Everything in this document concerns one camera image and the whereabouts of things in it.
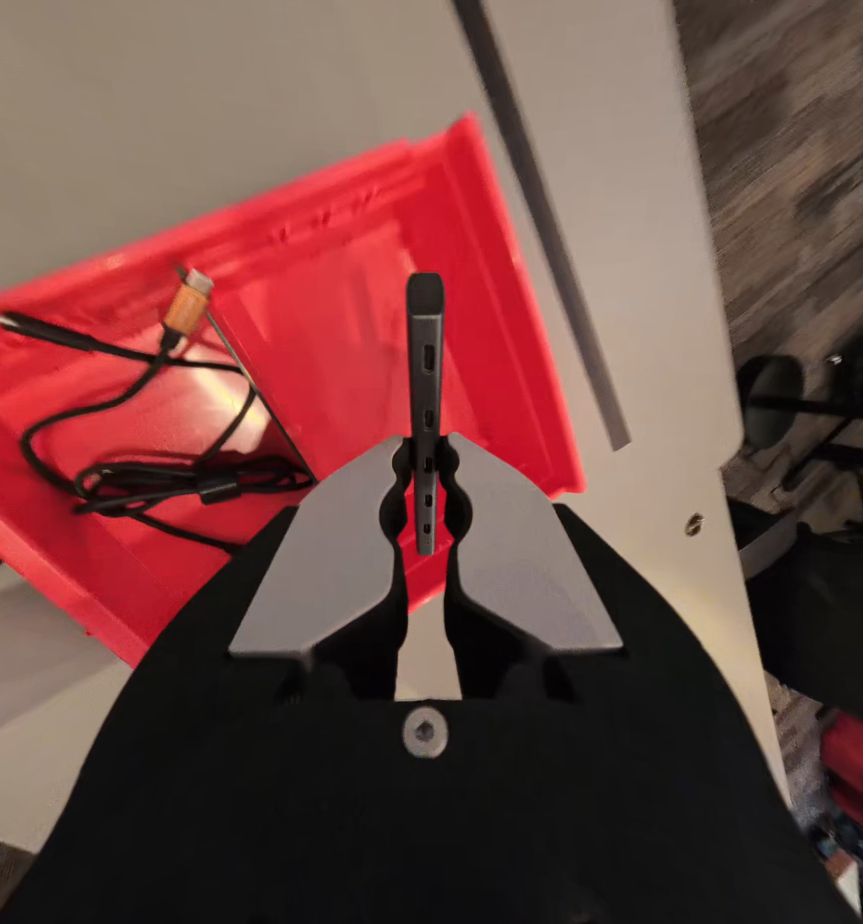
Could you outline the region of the dark metal strip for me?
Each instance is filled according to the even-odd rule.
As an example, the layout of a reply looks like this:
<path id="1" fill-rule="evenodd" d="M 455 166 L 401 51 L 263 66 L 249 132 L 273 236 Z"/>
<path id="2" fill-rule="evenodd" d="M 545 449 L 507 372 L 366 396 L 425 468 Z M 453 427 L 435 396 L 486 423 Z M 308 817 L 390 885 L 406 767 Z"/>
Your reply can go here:
<path id="1" fill-rule="evenodd" d="M 630 445 L 631 433 L 541 170 L 533 134 L 509 75 L 505 55 L 482 1 L 452 1 L 451 6 L 541 243 L 610 449 L 618 452 Z"/>

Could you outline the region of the black chair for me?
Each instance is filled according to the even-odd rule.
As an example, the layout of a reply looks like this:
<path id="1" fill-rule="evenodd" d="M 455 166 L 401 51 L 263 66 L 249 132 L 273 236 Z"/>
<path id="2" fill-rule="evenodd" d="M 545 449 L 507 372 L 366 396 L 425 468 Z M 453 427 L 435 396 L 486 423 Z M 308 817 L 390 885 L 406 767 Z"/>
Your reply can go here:
<path id="1" fill-rule="evenodd" d="M 765 671 L 863 720 L 863 547 L 730 499 Z"/>

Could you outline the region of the grey usb hub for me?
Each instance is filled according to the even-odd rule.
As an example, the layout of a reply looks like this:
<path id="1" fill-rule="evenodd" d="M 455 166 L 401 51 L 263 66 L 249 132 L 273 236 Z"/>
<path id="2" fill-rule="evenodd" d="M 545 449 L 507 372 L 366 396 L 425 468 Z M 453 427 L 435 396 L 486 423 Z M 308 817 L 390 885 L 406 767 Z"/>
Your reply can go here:
<path id="1" fill-rule="evenodd" d="M 444 358 L 445 290 L 436 272 L 412 273 L 406 283 L 414 533 L 418 555 L 436 551 L 437 446 Z"/>

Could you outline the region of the black stand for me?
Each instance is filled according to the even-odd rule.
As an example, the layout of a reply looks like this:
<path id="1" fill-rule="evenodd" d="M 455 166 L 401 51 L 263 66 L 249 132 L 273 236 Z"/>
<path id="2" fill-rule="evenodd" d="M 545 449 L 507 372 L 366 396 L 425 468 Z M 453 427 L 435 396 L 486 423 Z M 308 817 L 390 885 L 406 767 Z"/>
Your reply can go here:
<path id="1" fill-rule="evenodd" d="M 863 423 L 863 323 L 826 358 L 828 392 L 808 398 L 805 371 L 789 355 L 750 359 L 737 375 L 744 445 L 756 451 L 778 446 L 801 417 L 834 421 L 830 432 L 791 464 L 781 481 L 785 492 L 798 489 L 818 464 L 863 475 L 863 448 L 844 445 L 841 435 Z"/>

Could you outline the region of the red plastic bin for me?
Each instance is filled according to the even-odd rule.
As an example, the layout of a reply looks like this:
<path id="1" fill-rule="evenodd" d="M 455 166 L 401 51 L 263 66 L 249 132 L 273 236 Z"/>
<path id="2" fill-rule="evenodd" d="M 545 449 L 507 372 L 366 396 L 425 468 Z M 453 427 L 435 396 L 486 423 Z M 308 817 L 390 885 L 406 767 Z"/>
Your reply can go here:
<path id="1" fill-rule="evenodd" d="M 425 141 L 285 186 L 0 292 L 17 311 L 154 354 L 179 286 L 203 271 L 211 317 L 184 354 L 232 365 L 264 399 L 219 459 L 287 459 L 318 479 L 410 431 L 405 288 L 445 286 L 442 422 L 552 499 L 586 478 L 546 325 L 483 132 Z M 48 415 L 121 394 L 145 368 L 0 330 L 0 560 L 132 666 L 228 561 L 143 524 L 77 514 L 19 439 Z"/>

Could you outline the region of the red bag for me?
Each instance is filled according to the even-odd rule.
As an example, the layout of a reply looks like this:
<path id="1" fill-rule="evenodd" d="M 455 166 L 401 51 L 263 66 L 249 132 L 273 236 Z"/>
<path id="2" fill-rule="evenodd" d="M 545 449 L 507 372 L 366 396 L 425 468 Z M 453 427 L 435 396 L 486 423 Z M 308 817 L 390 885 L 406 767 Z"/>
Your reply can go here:
<path id="1" fill-rule="evenodd" d="M 822 733 L 820 758 L 836 805 L 863 828 L 863 721 L 838 712 Z"/>

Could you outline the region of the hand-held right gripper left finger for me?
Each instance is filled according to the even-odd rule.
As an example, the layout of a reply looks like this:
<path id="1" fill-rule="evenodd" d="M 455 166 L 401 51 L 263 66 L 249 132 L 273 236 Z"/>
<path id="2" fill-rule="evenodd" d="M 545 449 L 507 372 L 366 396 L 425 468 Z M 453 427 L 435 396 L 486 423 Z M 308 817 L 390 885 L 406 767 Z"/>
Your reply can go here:
<path id="1" fill-rule="evenodd" d="M 399 538 L 410 443 L 391 437 L 299 503 L 229 646 L 238 659 L 331 666 L 358 699 L 393 699 L 408 628 Z"/>

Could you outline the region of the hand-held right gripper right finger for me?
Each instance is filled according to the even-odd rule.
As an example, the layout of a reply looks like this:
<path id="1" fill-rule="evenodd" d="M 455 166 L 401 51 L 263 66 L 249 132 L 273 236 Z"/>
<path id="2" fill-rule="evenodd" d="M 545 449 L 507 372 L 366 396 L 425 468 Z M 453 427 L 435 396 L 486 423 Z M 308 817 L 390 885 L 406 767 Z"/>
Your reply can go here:
<path id="1" fill-rule="evenodd" d="M 624 644 L 551 498 L 467 437 L 440 443 L 452 535 L 445 632 L 463 699 L 495 699 L 515 668 L 543 684 L 566 655 Z"/>

